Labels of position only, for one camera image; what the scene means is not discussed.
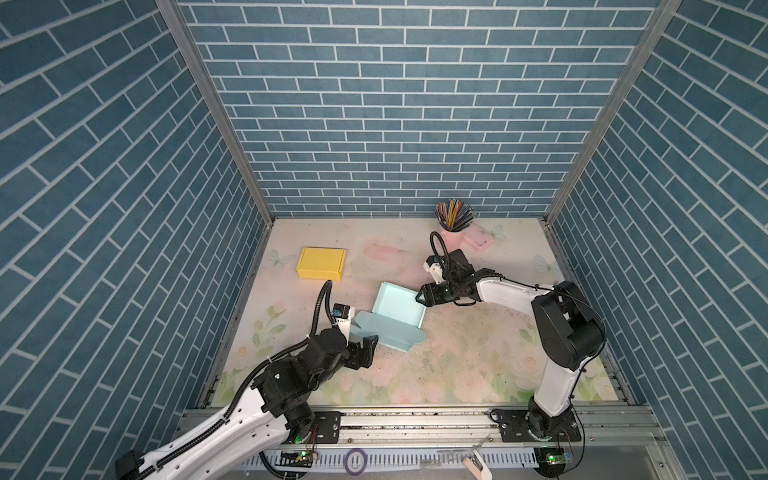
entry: black mounting plate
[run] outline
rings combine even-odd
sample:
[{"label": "black mounting plate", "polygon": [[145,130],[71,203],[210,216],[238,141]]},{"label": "black mounting plate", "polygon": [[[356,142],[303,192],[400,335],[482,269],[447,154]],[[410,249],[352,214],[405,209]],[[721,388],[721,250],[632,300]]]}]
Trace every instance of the black mounting plate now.
[{"label": "black mounting plate", "polygon": [[339,443],[341,412],[315,412],[314,425],[310,428],[310,435],[314,436],[316,444]]},{"label": "black mounting plate", "polygon": [[[528,410],[493,409],[491,411],[491,420],[498,423],[498,429],[502,433],[502,442],[515,443],[541,441],[528,431],[528,421],[525,419],[527,414]],[[558,433],[561,442],[567,442],[568,440],[571,442],[581,441],[581,432],[578,429],[576,417],[572,410],[565,416],[565,420],[561,427],[563,429]]]}]

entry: table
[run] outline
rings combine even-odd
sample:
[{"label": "table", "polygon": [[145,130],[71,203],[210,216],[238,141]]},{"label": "table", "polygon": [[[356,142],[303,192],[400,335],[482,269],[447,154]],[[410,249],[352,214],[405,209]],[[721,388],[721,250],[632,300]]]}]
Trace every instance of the table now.
[{"label": "table", "polygon": [[[494,237],[485,252],[463,247],[479,270],[508,278],[557,283],[562,274],[536,219],[477,219]],[[296,265],[303,247],[346,249],[343,278],[332,303],[370,311],[381,282],[411,290],[432,281],[422,268],[432,254],[435,219],[278,220],[270,235],[240,325],[213,397],[224,406],[259,362],[306,336],[322,280],[301,280]],[[319,329],[328,326],[321,314]],[[427,309],[427,339],[403,353],[379,346],[370,369],[341,369],[310,396],[312,405],[455,404],[525,402],[546,360],[533,317],[503,306],[452,304]],[[576,400],[617,396],[600,359],[582,375]]]}]

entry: robotic arm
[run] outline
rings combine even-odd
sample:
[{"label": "robotic arm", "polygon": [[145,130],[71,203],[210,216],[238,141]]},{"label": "robotic arm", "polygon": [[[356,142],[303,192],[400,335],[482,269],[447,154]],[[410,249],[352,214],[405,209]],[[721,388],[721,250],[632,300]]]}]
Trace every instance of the robotic arm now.
[{"label": "robotic arm", "polygon": [[[320,290],[307,339],[262,362],[248,375],[231,404],[185,435],[143,455],[132,450],[121,456],[115,462],[117,478],[213,479],[256,452],[274,449],[284,442],[303,441],[315,419],[307,403],[310,393],[343,366],[369,368],[379,341],[378,336],[369,336],[362,345],[349,342],[351,312],[348,306],[339,304],[331,311],[330,284],[329,280]],[[332,327],[316,335],[323,298]],[[301,353],[290,355],[304,346]],[[287,480],[302,475],[280,474]]]},{"label": "robotic arm", "polygon": [[[416,301],[425,306],[453,302],[471,306],[477,302],[498,303],[522,311],[536,319],[547,363],[541,384],[528,403],[528,430],[540,440],[557,435],[571,411],[571,399],[584,367],[600,354],[604,345],[604,325],[572,282],[556,286],[527,285],[505,279],[487,268],[475,271],[461,250],[438,255],[432,232],[434,255],[424,264],[434,283],[422,286]],[[459,303],[469,298],[470,303]]]}]

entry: brick wall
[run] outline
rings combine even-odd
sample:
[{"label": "brick wall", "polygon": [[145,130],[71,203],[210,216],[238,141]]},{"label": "brick wall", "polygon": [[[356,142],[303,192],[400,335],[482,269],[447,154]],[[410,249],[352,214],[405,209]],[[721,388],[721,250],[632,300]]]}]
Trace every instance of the brick wall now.
[{"label": "brick wall", "polygon": [[689,478],[768,474],[766,24],[684,0],[555,223]]},{"label": "brick wall", "polygon": [[166,442],[262,230],[152,0],[0,2],[0,478]]},{"label": "brick wall", "polygon": [[540,217],[657,0],[215,3],[182,5],[279,216]]}]

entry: brick pattern wallpaper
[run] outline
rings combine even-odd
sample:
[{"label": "brick pattern wallpaper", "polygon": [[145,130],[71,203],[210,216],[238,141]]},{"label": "brick pattern wallpaper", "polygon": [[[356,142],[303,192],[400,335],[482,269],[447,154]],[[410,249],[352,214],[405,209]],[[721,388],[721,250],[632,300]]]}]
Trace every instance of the brick pattern wallpaper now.
[{"label": "brick pattern wallpaper", "polygon": [[766,25],[684,0],[555,223],[689,478],[768,478]]},{"label": "brick pattern wallpaper", "polygon": [[153,0],[0,2],[0,478],[166,442],[262,230]]},{"label": "brick pattern wallpaper", "polygon": [[540,217],[656,3],[181,2],[279,217]]}]

